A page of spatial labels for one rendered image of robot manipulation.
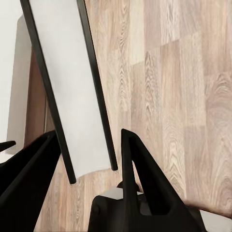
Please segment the hardback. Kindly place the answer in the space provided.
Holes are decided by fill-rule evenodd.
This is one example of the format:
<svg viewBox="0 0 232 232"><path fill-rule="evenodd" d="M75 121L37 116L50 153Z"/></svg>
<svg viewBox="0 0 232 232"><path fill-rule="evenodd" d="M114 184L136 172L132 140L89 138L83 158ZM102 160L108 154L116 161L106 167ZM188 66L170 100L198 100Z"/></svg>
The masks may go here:
<svg viewBox="0 0 232 232"><path fill-rule="evenodd" d="M20 0L70 184L118 170L85 0Z"/></svg>

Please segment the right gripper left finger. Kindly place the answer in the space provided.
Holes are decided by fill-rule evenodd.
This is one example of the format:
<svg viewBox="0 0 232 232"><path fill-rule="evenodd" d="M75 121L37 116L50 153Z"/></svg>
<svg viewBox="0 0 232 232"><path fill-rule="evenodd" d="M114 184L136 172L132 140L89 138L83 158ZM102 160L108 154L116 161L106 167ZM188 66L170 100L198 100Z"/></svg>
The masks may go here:
<svg viewBox="0 0 232 232"><path fill-rule="evenodd" d="M33 232L61 150L56 131L0 164L0 232Z"/></svg>

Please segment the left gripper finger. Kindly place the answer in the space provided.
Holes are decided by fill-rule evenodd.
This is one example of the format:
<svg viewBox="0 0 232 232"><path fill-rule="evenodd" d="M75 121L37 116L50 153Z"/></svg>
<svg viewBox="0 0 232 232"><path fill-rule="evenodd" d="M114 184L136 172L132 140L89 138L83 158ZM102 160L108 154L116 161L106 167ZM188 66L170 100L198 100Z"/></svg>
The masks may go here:
<svg viewBox="0 0 232 232"><path fill-rule="evenodd" d="M16 144L15 141L7 141L7 142L4 142L4 143L0 143L0 152L14 146Z"/></svg>

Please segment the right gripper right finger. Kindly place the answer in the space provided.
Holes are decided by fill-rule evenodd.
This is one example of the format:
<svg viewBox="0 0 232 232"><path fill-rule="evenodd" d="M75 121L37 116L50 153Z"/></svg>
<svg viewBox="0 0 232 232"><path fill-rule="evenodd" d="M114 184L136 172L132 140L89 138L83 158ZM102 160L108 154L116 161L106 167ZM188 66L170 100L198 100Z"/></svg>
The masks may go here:
<svg viewBox="0 0 232 232"><path fill-rule="evenodd" d="M139 136L121 130L125 232L203 232ZM151 216L140 213L134 161Z"/></svg>

